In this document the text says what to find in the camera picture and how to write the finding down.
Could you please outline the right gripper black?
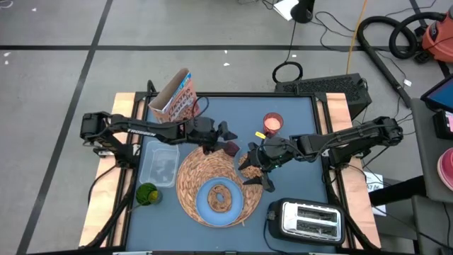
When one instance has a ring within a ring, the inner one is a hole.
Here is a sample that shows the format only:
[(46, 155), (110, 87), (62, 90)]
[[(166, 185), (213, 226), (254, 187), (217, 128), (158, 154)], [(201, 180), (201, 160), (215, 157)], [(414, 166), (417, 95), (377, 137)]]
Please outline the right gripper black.
[(265, 191), (274, 192), (275, 186), (268, 174), (293, 159), (301, 159), (298, 139), (297, 136), (290, 136), (289, 139), (272, 137), (261, 144), (248, 143), (248, 152), (239, 158), (238, 170), (258, 167), (261, 175), (244, 181), (243, 185), (261, 185)]

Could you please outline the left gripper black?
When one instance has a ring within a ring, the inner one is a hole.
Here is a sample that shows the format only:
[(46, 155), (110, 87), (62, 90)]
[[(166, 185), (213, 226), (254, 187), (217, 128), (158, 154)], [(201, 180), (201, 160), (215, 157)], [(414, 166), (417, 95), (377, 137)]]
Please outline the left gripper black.
[[(214, 120), (206, 117), (193, 118), (185, 124), (186, 142), (198, 145), (204, 154), (227, 149), (227, 142), (218, 142), (218, 134), (214, 129)], [(226, 121), (219, 124), (219, 136), (224, 141), (235, 140), (238, 136), (228, 129)]]

